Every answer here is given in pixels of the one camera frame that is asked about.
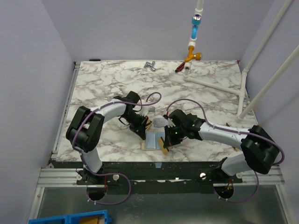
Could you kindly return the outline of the single gold card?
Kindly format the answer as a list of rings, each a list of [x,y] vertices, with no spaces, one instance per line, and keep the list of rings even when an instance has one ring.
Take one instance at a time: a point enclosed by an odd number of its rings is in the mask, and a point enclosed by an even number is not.
[[[164,139],[163,139],[162,137],[160,137],[160,138],[157,140],[157,142],[158,142],[158,145],[159,145],[159,147],[160,147],[162,153],[163,153],[164,155],[167,155],[167,154],[169,153],[169,149],[168,149],[168,147],[165,147],[165,146],[164,146]]]

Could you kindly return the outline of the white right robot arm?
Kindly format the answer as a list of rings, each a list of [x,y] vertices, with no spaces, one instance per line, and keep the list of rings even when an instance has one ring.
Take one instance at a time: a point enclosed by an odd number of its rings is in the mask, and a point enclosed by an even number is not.
[[[267,174],[274,165],[279,148],[266,131],[257,125],[249,129],[216,126],[191,113],[176,109],[166,116],[168,125],[164,127],[164,148],[180,144],[185,138],[200,141],[214,141],[235,147],[242,154],[221,160],[215,171],[215,178],[227,182],[237,173],[253,170]]]

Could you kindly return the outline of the silver metal clamp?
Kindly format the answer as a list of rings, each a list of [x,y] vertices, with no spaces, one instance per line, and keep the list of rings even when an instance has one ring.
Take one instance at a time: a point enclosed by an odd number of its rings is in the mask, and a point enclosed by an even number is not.
[[[155,61],[152,61],[152,62],[145,62],[145,65],[144,65],[144,69],[146,68],[150,68],[151,71],[156,71],[156,68],[155,68]]]

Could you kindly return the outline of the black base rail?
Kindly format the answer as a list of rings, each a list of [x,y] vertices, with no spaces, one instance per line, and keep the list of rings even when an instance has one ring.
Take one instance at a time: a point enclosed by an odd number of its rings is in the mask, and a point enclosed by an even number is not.
[[[98,175],[79,170],[77,185],[114,195],[212,194],[215,184],[242,183],[215,174],[217,167],[217,162],[104,162]]]

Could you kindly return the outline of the white PVC pipe frame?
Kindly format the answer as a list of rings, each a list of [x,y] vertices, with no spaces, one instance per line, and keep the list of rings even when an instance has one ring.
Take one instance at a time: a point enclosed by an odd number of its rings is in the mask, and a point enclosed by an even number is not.
[[[228,109],[221,108],[220,106],[211,109],[214,115],[227,115],[225,120],[231,124],[238,126],[247,124],[246,116],[249,116],[250,121],[255,120],[253,112],[254,106],[266,94],[266,92],[274,85],[279,77],[290,67],[290,65],[299,56],[299,49],[295,48],[291,54],[282,62],[276,69],[269,81],[258,92],[257,96],[253,99],[248,97],[247,84],[249,84],[249,76],[254,72],[254,66],[260,63],[262,53],[265,52],[266,47],[269,45],[274,33],[281,26],[283,19],[293,6],[298,4],[297,0],[275,0],[264,20],[267,22],[265,27],[260,28],[259,43],[249,45],[245,54],[250,56],[245,62],[241,63],[240,71],[233,71],[233,67],[237,65],[236,62],[221,62],[217,65],[216,61],[212,61],[210,65],[201,71],[198,76],[195,76],[198,64],[200,61],[191,60],[185,63],[183,68],[182,80],[185,83],[191,83],[199,88],[209,88],[212,92],[222,92],[226,96],[230,96]],[[197,34],[196,39],[190,37],[188,46],[196,47],[198,44]]]

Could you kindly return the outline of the gold card stack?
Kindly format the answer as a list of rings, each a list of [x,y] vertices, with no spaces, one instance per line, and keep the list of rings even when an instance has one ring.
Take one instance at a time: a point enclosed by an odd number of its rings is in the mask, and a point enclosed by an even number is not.
[[[149,118],[147,119],[146,125],[145,125],[145,131],[147,132],[148,130],[150,130],[151,126],[153,124],[153,121],[150,120]]]

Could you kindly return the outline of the blue plastic bin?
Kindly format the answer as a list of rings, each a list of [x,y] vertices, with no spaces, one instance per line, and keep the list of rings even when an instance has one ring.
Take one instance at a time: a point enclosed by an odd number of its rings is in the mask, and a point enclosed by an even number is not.
[[[107,210],[99,210],[85,213],[76,213],[70,215],[44,217],[31,219],[28,221],[29,224],[79,224],[81,219],[84,218],[101,218],[104,224],[110,224],[112,218]]]

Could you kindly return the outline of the aluminium extrusion frame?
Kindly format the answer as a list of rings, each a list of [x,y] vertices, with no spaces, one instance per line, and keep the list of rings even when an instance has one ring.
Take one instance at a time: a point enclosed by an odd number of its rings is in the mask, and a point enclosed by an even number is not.
[[[71,84],[65,100],[58,132],[54,141],[54,146],[50,154],[48,165],[40,170],[36,191],[30,209],[28,220],[35,219],[38,217],[46,188],[70,188],[70,187],[77,186],[77,184],[75,183],[76,180],[75,169],[60,168],[59,166],[63,165],[62,162],[56,165],[54,165],[54,163],[56,162],[56,158],[58,155],[60,140],[62,139],[63,136],[64,125],[66,123],[67,113],[70,108],[70,101],[75,87],[75,82],[78,76],[79,68],[80,68],[80,62],[74,62],[74,70],[71,78]]]

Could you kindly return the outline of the silver VIP card stack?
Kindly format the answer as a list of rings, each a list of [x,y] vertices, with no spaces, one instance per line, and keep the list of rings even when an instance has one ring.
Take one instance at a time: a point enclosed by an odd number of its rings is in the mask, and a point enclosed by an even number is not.
[[[154,127],[160,128],[168,125],[168,119],[164,117],[156,117],[153,119]]]

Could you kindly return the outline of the brass faucet tap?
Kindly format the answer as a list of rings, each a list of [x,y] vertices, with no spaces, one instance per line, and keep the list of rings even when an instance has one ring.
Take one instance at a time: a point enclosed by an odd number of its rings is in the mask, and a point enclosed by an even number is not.
[[[190,62],[191,60],[196,60],[196,61],[200,61],[202,59],[202,54],[200,52],[198,53],[194,53],[195,47],[190,45],[188,47],[188,54],[187,54],[187,58],[184,59],[184,62]]]

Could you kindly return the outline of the red handled tool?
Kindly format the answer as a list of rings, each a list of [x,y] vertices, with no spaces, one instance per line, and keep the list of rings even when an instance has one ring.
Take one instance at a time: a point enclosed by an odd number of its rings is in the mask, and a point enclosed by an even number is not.
[[[175,72],[181,72],[183,70],[183,68],[185,67],[185,62],[182,62],[176,69]]]

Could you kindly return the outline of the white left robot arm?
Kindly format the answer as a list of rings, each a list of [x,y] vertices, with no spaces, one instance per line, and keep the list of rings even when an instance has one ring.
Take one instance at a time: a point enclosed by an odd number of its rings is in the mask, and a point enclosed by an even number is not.
[[[116,96],[102,109],[89,109],[81,106],[77,109],[70,126],[66,132],[66,139],[82,155],[84,164],[88,167],[87,178],[93,184],[103,181],[103,172],[100,170],[102,161],[95,149],[102,131],[103,124],[119,117],[128,122],[130,131],[138,135],[142,140],[146,139],[146,128],[148,117],[137,114],[134,111],[135,105],[140,101],[137,93],[130,91],[125,97]]]

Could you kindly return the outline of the blue pipe valve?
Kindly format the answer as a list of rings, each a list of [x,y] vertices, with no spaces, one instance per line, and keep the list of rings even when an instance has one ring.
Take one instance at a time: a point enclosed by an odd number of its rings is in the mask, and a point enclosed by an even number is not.
[[[191,38],[196,39],[197,31],[199,28],[199,25],[201,24],[202,16],[200,14],[194,14],[192,16],[192,34]]]

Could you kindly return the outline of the beige card holder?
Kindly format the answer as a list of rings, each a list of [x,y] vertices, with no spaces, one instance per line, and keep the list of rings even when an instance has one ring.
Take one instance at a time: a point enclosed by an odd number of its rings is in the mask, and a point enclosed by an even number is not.
[[[141,149],[146,151],[155,151],[161,150],[161,147],[158,143],[160,138],[165,138],[164,132],[147,132],[146,139],[141,142]]]

